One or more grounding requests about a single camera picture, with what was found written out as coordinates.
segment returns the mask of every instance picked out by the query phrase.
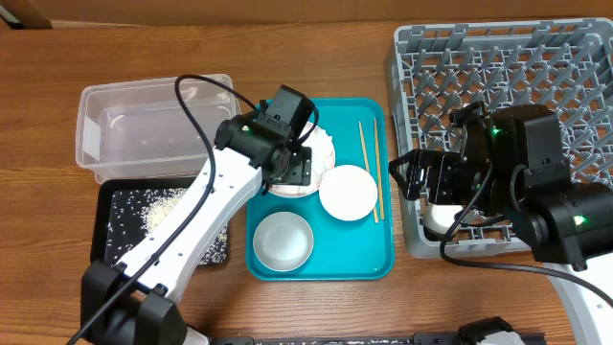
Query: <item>gray dish rack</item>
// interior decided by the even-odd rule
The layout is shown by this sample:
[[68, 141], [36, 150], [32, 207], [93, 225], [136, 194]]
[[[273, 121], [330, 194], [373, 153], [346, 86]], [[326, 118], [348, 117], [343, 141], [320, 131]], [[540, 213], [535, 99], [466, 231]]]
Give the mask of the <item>gray dish rack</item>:
[[[613, 188], [612, 44], [613, 22], [602, 18], [398, 28], [385, 62], [398, 154], [458, 149], [460, 135], [448, 120], [453, 107], [546, 104], [558, 115], [573, 180]], [[438, 258], [440, 243], [421, 226], [425, 206], [426, 191], [419, 201], [400, 197], [404, 241], [414, 257]], [[463, 240], [447, 247], [454, 256], [529, 249], [510, 225], [460, 232]]]

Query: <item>wooden chopstick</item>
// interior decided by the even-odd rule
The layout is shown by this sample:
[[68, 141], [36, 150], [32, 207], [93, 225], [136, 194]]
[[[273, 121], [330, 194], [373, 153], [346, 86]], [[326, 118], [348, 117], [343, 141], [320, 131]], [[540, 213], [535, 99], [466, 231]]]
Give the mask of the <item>wooden chopstick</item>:
[[[364, 165], [366, 166], [366, 173], [371, 173], [371, 169], [368, 166], [368, 154], [366, 153], [366, 143], [364, 142], [364, 131], [362, 130], [362, 122], [358, 122], [360, 124], [360, 139], [362, 140], [362, 153], [364, 153]], [[375, 223], [379, 224], [379, 216], [376, 212], [376, 204], [373, 208], [373, 213], [375, 213]]]
[[383, 189], [381, 188], [381, 159], [379, 158], [379, 135], [376, 128], [375, 118], [375, 154], [376, 154], [376, 178], [379, 184], [379, 211], [381, 211], [381, 220], [385, 219], [385, 211], [383, 210]]

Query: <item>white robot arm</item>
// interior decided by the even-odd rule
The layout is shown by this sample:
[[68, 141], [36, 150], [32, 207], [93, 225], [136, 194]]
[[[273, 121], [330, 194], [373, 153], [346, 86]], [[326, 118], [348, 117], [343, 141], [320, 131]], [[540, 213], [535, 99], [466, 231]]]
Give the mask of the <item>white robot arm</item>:
[[[232, 150], [214, 150], [216, 179], [209, 195], [190, 224], [162, 254], [159, 264], [145, 272], [138, 283], [148, 289], [158, 284], [168, 289], [166, 298], [178, 303], [198, 261], [206, 253], [223, 226], [234, 213], [261, 188], [261, 168], [249, 165], [249, 158]], [[195, 207], [209, 182], [210, 161], [198, 174], [188, 191], [148, 237], [119, 260], [131, 277], [159, 249]]]
[[[575, 271], [569, 264], [544, 264], [593, 284], [613, 296], [613, 253], [587, 260], [587, 269]], [[558, 278], [550, 278], [573, 327], [578, 344], [613, 344], [613, 308], [587, 288]]]

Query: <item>plastic container lid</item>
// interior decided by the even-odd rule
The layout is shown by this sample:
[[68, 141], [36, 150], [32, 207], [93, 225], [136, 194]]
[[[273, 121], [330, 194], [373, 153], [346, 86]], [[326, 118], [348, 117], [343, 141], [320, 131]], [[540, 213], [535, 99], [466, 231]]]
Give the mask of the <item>plastic container lid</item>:
[[[227, 75], [206, 76], [232, 87]], [[103, 183], [114, 178], [184, 176], [207, 157], [174, 94], [176, 78], [96, 85], [83, 90], [77, 119], [77, 164]], [[183, 80], [181, 94], [212, 144], [223, 120], [240, 113], [229, 92]]]

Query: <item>wood grain surface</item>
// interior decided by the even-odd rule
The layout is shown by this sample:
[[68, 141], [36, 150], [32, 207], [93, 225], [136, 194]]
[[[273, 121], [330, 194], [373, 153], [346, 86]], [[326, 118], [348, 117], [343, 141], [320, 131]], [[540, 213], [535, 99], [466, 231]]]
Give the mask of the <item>wood grain surface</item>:
[[[251, 100], [286, 83], [310, 97], [370, 97], [387, 112], [383, 61], [399, 25], [0, 32], [0, 343], [63, 344], [79, 327], [100, 187], [75, 163], [86, 86], [226, 73]], [[384, 125], [393, 158], [393, 124]], [[409, 256], [392, 192], [396, 263], [387, 277], [261, 282], [245, 266], [241, 209], [230, 224], [228, 264], [192, 277], [180, 304], [186, 321], [207, 335], [270, 338], [454, 331], [500, 315], [519, 331], [546, 333], [550, 344], [575, 343], [546, 278]], [[527, 253], [494, 259], [534, 263]]]

